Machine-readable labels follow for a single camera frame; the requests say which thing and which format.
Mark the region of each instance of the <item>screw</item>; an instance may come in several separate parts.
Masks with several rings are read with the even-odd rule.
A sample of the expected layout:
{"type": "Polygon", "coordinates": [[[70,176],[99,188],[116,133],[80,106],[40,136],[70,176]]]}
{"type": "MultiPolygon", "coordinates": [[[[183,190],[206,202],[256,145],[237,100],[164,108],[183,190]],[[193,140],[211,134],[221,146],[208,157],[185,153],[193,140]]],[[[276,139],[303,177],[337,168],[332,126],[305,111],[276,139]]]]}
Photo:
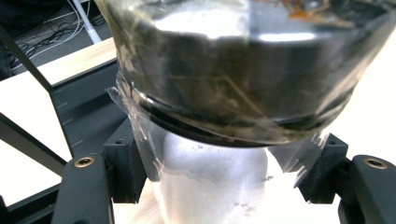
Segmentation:
{"type": "Polygon", "coordinates": [[[380,169],[380,170],[388,169],[388,166],[384,162],[373,158],[364,159],[364,162],[375,169],[380,169]]]}
{"type": "Polygon", "coordinates": [[[93,164],[95,162],[95,158],[94,157],[84,157],[79,159],[78,161],[75,162],[75,166],[78,168],[84,168],[87,167],[91,164],[93,164]]]}

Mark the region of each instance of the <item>wooden table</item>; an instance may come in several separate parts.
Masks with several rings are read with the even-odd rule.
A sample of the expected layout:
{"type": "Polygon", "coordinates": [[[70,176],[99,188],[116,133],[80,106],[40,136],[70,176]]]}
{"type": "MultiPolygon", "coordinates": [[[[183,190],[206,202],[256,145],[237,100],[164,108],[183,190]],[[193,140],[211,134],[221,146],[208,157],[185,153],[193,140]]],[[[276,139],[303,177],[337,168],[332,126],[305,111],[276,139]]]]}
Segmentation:
{"type": "MultiPolygon", "coordinates": [[[[39,70],[51,84],[116,57],[113,40],[90,46],[39,70]]],[[[396,33],[394,32],[365,72],[339,118],[326,130],[349,144],[348,157],[369,154],[396,164],[396,33]]],[[[0,112],[53,149],[71,159],[48,94],[24,73],[0,82],[0,112]]],[[[0,141],[0,193],[6,204],[15,203],[60,182],[61,178],[0,141]]],[[[305,203],[291,186],[279,186],[280,197],[262,223],[337,223],[338,200],[331,205],[305,203]]],[[[163,223],[149,182],[139,205],[117,204],[117,223],[163,223]]]]}

